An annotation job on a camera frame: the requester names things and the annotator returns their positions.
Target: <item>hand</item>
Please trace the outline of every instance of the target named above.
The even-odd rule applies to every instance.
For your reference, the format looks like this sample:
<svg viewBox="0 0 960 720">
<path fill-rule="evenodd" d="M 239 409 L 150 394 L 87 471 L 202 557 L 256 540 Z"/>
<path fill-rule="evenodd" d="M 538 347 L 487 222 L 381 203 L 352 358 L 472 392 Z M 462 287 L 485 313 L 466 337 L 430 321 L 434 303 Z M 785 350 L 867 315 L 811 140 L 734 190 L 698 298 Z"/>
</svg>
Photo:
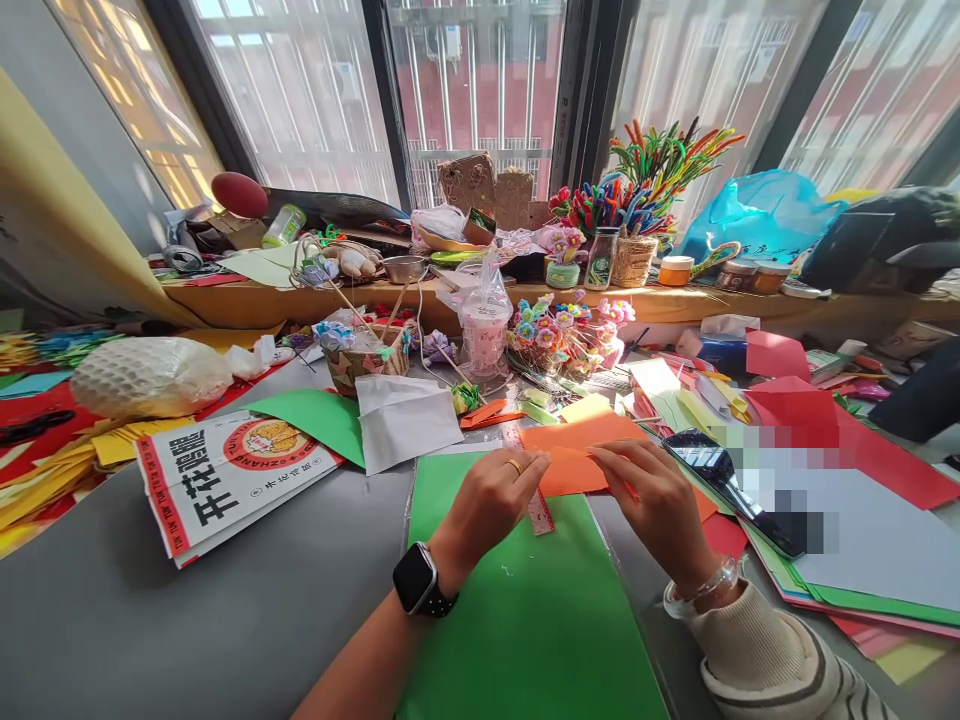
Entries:
<svg viewBox="0 0 960 720">
<path fill-rule="evenodd" d="M 480 558 L 517 526 L 548 467 L 547 453 L 504 448 L 470 468 L 453 507 L 427 543 L 444 595 L 459 592 Z"/>
<path fill-rule="evenodd" d="M 707 545 L 693 487 L 676 461 L 647 439 L 598 443 L 587 451 L 630 527 L 680 595 L 694 595 L 720 567 L 720 558 Z"/>
</svg>

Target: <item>striped sleeve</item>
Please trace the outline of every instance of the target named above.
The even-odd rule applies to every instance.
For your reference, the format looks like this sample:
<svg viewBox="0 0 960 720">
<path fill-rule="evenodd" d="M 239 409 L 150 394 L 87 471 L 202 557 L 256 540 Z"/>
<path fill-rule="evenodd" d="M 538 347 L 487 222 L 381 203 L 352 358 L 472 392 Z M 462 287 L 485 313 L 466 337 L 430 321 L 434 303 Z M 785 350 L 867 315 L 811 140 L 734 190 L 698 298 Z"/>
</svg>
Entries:
<svg viewBox="0 0 960 720">
<path fill-rule="evenodd" d="M 689 625 L 706 656 L 704 683 L 728 718 L 895 718 L 823 640 L 749 583 L 736 602 Z"/>
</svg>

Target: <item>gray table surface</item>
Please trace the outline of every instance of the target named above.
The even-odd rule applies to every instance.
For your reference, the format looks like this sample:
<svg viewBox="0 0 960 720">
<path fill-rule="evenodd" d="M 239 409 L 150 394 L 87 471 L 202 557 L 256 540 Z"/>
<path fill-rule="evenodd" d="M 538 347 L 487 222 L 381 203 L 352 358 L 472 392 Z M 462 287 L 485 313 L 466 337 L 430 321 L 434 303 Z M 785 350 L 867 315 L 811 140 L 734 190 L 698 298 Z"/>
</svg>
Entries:
<svg viewBox="0 0 960 720">
<path fill-rule="evenodd" d="M 323 362 L 314 367 L 290 363 L 220 414 L 324 387 Z M 0 717 L 288 717 L 390 589 L 413 469 L 335 471 L 180 571 L 165 556 L 139 470 L 117 473 L 0 560 Z M 700 680 L 699 648 L 659 604 L 665 574 L 611 497 L 589 502 L 673 716 L 720 718 Z M 752 555 L 747 573 L 773 595 Z M 897 687 L 829 621 L 798 614 L 900 717 L 958 716 L 956 653 Z"/>
</svg>

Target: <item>curtain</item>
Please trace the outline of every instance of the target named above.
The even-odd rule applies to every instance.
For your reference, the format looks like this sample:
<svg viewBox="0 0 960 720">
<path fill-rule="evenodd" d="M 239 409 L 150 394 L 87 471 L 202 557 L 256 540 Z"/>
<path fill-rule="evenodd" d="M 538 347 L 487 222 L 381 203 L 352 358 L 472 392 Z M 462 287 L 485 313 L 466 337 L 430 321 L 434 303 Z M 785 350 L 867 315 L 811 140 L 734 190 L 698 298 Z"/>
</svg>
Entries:
<svg viewBox="0 0 960 720">
<path fill-rule="evenodd" d="M 132 169 L 130 181 L 136 181 Z M 188 327 L 205 325 L 167 297 L 120 225 L 2 69 L 0 250 L 9 267 L 45 296 L 48 307 L 68 308 L 78 318 L 102 320 L 128 311 Z"/>
</svg>

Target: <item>orange jar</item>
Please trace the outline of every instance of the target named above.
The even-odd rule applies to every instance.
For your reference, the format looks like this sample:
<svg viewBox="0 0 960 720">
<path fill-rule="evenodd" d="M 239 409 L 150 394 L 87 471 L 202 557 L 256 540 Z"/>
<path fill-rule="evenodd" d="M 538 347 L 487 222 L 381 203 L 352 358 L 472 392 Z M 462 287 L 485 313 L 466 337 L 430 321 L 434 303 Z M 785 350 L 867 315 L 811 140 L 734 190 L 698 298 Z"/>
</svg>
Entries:
<svg viewBox="0 0 960 720">
<path fill-rule="evenodd" d="M 753 276 L 751 290 L 757 295 L 776 295 L 780 286 L 790 274 L 792 266 L 787 263 L 775 263 L 767 260 L 757 260 L 757 272 Z"/>
<path fill-rule="evenodd" d="M 686 255 L 668 255 L 660 261 L 660 284 L 683 287 L 690 282 L 693 258 Z"/>
</svg>

